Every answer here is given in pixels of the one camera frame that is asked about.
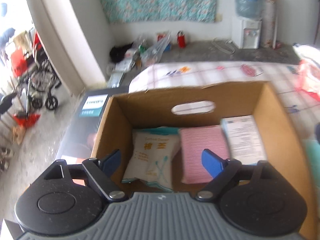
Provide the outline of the blue white paper box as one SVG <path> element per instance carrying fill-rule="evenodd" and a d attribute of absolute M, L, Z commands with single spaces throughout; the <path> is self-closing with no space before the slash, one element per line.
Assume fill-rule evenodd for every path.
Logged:
<path fill-rule="evenodd" d="M 267 161 L 267 154 L 252 115 L 223 118 L 220 122 L 232 159 L 243 165 Z"/>

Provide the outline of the white cotton swab bag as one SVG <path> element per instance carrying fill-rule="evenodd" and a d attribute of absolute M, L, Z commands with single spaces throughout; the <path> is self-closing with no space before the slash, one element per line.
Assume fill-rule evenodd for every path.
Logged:
<path fill-rule="evenodd" d="M 172 192 L 172 160 L 181 148 L 179 129 L 135 129 L 132 139 L 133 154 L 121 182 L 140 180 L 149 187 Z"/>

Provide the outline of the dark Philips product box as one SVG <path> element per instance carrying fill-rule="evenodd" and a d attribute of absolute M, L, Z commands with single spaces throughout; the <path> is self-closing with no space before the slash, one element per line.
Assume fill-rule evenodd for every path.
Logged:
<path fill-rule="evenodd" d="M 90 158 L 109 98 L 128 91 L 129 88 L 124 86 L 86 92 L 63 136 L 55 159 L 64 159 L 68 164 L 79 164 Z"/>

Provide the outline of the brown cardboard box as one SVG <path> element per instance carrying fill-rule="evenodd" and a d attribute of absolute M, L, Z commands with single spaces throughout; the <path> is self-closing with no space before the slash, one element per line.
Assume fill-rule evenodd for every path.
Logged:
<path fill-rule="evenodd" d="M 266 157 L 304 197 L 308 207 L 300 233 L 317 238 L 315 187 L 302 140 L 273 86 L 266 81 L 225 82 L 205 87 L 148 89 L 110 98 L 103 112 L 91 155 L 104 158 L 120 150 L 121 164 L 112 176 L 126 193 L 150 191 L 142 182 L 121 182 L 133 155 L 135 129 L 174 127 L 182 152 L 170 160 L 175 191 L 195 194 L 210 179 L 206 170 L 197 175 L 203 149 L 218 150 L 214 131 L 224 118 L 251 116 L 255 120 Z"/>

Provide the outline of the teal folded cloth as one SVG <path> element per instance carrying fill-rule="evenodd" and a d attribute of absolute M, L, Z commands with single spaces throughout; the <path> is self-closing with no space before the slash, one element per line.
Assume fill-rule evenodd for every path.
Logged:
<path fill-rule="evenodd" d="M 320 150 L 319 142 L 317 140 L 306 139 L 303 140 L 303 145 L 308 156 L 311 172 L 314 179 L 314 184 L 317 193 L 317 199 L 319 200 L 319 167 L 320 167 Z"/>

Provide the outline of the black cloth on floor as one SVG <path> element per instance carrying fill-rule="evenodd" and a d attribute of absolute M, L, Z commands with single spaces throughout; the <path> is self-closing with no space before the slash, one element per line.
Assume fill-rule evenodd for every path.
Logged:
<path fill-rule="evenodd" d="M 113 63 L 119 63 L 120 61 L 122 61 L 125 57 L 125 53 L 131 49 L 133 46 L 133 43 L 129 43 L 123 46 L 119 46 L 119 47 L 112 47 L 112 49 L 110 50 L 110 59 L 111 62 Z"/>

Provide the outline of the black wheelchair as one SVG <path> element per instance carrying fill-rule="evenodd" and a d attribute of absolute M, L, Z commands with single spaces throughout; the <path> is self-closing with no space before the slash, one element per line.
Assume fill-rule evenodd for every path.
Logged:
<path fill-rule="evenodd" d="M 59 102 L 52 94 L 53 89 L 58 89 L 62 83 L 52 66 L 44 45 L 40 41 L 38 32 L 35 32 L 32 55 L 27 58 L 27 70 L 17 79 L 21 95 L 25 96 L 26 112 L 39 110 L 45 107 L 49 111 L 57 109 Z"/>

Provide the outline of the clear plastic bag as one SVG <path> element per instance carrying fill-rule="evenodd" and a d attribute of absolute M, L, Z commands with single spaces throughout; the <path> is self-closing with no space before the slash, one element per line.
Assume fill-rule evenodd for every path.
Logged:
<path fill-rule="evenodd" d="M 170 34 L 166 33 L 163 38 L 149 47 L 142 55 L 141 61 L 144 67 L 151 66 L 160 62 L 161 57 L 170 43 Z"/>

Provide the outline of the red thermos bottle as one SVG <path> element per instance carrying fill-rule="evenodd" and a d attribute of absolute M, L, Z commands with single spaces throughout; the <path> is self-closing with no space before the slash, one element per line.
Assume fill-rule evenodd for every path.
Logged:
<path fill-rule="evenodd" d="M 186 47 L 185 34 L 181 30 L 177 33 L 177 44 L 180 48 Z"/>

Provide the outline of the pink wet wipes pack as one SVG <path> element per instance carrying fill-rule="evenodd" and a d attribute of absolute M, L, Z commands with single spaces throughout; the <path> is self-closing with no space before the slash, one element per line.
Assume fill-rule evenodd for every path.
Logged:
<path fill-rule="evenodd" d="M 298 66 L 298 89 L 319 101 L 319 65 L 303 58 Z"/>

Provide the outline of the white water dispenser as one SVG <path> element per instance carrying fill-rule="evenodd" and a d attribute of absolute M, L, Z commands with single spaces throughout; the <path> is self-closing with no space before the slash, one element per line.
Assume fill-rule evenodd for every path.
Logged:
<path fill-rule="evenodd" d="M 239 49 L 258 49 L 261 23 L 261 20 L 234 16 L 232 19 L 232 42 Z"/>

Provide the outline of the blue water jug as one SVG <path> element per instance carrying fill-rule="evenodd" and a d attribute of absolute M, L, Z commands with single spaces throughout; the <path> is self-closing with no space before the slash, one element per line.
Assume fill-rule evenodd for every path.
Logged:
<path fill-rule="evenodd" d="M 261 19 L 262 0 L 235 0 L 235 10 L 239 17 Z"/>

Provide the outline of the rolled floral mat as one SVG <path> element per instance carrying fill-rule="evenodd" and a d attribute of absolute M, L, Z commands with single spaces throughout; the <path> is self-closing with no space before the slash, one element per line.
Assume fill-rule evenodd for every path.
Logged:
<path fill-rule="evenodd" d="M 277 39 L 277 0 L 262 0 L 260 45 L 275 48 Z"/>

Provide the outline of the floral teal wall cloth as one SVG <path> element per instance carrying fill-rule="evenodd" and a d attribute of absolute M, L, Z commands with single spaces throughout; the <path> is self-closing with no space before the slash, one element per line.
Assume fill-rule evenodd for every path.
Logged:
<path fill-rule="evenodd" d="M 113 24 L 136 22 L 215 22 L 218 0 L 100 0 Z"/>

